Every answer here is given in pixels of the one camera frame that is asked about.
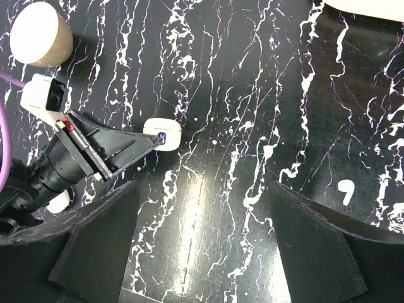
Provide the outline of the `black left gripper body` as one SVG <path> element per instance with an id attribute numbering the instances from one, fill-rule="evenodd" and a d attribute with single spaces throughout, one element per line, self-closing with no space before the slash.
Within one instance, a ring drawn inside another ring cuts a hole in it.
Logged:
<path id="1" fill-rule="evenodd" d="M 37 161 L 28 167 L 27 184 L 33 202 L 50 202 L 79 183 L 100 174 L 107 180 L 113 170 L 107 165 L 114 129 L 91 114 L 70 110 L 56 121 L 56 131 Z"/>

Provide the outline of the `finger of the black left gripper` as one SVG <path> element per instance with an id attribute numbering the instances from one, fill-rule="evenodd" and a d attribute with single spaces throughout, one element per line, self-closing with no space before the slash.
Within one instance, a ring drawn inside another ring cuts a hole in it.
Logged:
<path id="1" fill-rule="evenodd" d="M 157 135 L 110 128 L 77 110 L 68 112 L 68 122 L 69 135 L 102 177 L 117 175 L 161 145 Z"/>

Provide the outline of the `white earbud case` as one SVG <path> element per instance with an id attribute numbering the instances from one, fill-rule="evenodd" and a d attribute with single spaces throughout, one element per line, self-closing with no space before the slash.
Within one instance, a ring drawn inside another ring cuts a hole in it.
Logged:
<path id="1" fill-rule="evenodd" d="M 46 206 L 47 210 L 52 214 L 58 214 L 64 211 L 71 202 L 69 192 L 64 190 L 61 194 L 53 198 Z"/>
<path id="2" fill-rule="evenodd" d="M 171 152 L 178 149 L 181 143 L 182 127 L 172 119 L 149 118 L 144 123 L 143 133 L 160 138 L 162 144 L 156 147 L 156 151 Z"/>

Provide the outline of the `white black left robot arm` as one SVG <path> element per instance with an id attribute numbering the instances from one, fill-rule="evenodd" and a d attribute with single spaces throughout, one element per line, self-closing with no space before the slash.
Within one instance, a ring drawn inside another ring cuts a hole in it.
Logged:
<path id="1" fill-rule="evenodd" d="M 40 158 L 27 167 L 13 160 L 1 192 L 1 236 L 41 223 L 38 209 L 81 180 L 108 181 L 162 145 L 157 135 L 109 128 L 87 113 L 71 110 Z"/>

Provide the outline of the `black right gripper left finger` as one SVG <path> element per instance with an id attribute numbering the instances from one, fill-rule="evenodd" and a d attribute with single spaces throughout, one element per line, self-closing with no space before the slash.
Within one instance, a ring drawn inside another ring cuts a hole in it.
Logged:
<path id="1" fill-rule="evenodd" d="M 1 239 L 1 302 L 117 302 L 140 195 L 127 182 Z"/>

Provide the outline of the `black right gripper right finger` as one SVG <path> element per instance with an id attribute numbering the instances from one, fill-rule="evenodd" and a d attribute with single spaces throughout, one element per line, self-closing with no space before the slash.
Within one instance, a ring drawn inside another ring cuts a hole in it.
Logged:
<path id="1" fill-rule="evenodd" d="M 403 235 L 273 181 L 268 199 L 292 302 L 403 302 Z"/>

